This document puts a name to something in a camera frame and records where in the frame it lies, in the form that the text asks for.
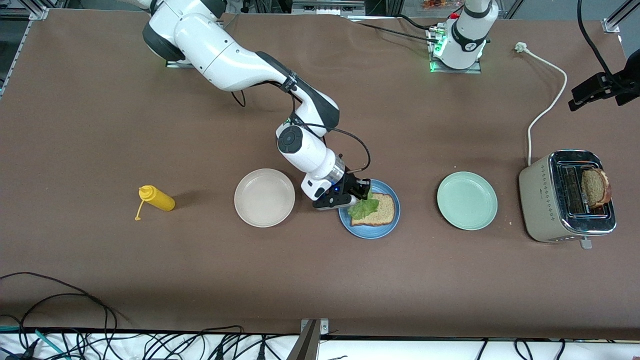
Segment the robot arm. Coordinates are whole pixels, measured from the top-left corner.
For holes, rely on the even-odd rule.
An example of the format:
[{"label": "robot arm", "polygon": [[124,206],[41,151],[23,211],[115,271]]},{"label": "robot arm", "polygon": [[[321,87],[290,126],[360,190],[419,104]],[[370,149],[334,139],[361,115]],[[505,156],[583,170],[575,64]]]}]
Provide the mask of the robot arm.
[{"label": "robot arm", "polygon": [[271,83],[298,98],[301,105],[276,129],[276,136],[280,153],[306,173],[301,185],[305,194],[318,209],[366,198],[370,183],[349,174],[342,159],[321,141],[338,125],[336,103],[270,55],[236,43],[216,24],[223,7],[222,0],[165,0],[152,9],[143,30],[145,42],[168,61],[189,60],[221,90]]}]

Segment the yellow mustard bottle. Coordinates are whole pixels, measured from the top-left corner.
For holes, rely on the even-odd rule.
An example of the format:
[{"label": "yellow mustard bottle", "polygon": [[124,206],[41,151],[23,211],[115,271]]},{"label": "yellow mustard bottle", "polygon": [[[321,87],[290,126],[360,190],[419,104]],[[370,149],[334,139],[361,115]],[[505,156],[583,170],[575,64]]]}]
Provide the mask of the yellow mustard bottle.
[{"label": "yellow mustard bottle", "polygon": [[140,220],[140,210],[145,202],[157,207],[160,210],[171,211],[175,207],[175,200],[169,195],[158,190],[153,185],[145,185],[138,189],[138,195],[142,202],[138,208],[138,214],[136,215],[136,221]]}]

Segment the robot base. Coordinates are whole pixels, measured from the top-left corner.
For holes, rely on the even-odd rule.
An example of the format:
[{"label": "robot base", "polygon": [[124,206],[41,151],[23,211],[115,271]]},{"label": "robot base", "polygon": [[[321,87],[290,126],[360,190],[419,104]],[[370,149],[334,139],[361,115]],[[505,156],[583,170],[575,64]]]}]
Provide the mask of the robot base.
[{"label": "robot base", "polygon": [[[434,38],[437,40],[441,40],[442,38],[441,26],[444,27],[443,22],[439,23],[437,28],[431,28],[429,30],[425,30],[425,33],[427,34],[427,38]],[[454,69],[446,66],[442,62],[442,60],[440,60],[433,54],[436,47],[438,46],[438,43],[430,42],[428,46],[429,46],[429,66],[430,66],[431,72],[450,72],[454,74],[480,74],[481,73],[480,60],[476,60],[476,62],[474,62],[473,65],[471,65],[466,69]]]}]

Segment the white power cord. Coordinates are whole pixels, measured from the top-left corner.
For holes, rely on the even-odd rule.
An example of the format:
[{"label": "white power cord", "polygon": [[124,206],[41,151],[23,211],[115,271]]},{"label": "white power cord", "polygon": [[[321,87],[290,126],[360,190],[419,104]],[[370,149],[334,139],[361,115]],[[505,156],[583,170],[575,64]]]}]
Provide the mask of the white power cord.
[{"label": "white power cord", "polygon": [[538,55],[530,52],[529,49],[527,49],[527,44],[525,44],[523,42],[519,42],[519,43],[516,44],[515,51],[516,51],[516,53],[527,53],[527,54],[533,56],[534,58],[536,58],[536,59],[542,61],[543,63],[551,66],[552,68],[558,70],[564,76],[564,83],[562,84],[562,88],[560,89],[560,92],[558,93],[558,95],[556,96],[554,101],[551,103],[551,105],[549,105],[548,108],[545,109],[545,111],[541,112],[540,115],[538,115],[535,119],[533,119],[533,121],[531,122],[531,125],[529,125],[529,128],[527,129],[527,148],[528,148],[527,166],[531,166],[531,128],[533,128],[533,125],[536,124],[538,119],[540,119],[544,114],[548,113],[549,110],[551,110],[551,108],[553,108],[556,105],[556,103],[558,102],[558,99],[560,99],[560,96],[564,92],[564,88],[566,88],[567,77],[566,77],[566,72],[564,72],[563,69],[560,69],[559,67],[557,67],[554,64],[550,63],[549,61],[544,60],[543,58],[539,57]]}]

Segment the lettuce leaf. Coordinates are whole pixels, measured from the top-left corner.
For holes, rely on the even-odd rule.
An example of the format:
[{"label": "lettuce leaf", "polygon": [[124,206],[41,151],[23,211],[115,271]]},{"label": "lettuce leaf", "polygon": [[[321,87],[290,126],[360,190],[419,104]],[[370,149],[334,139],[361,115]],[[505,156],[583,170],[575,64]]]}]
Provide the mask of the lettuce leaf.
[{"label": "lettuce leaf", "polygon": [[380,201],[373,199],[373,193],[369,190],[367,200],[360,200],[354,206],[351,206],[347,212],[353,220],[362,220],[370,214],[375,213],[378,210]]}]

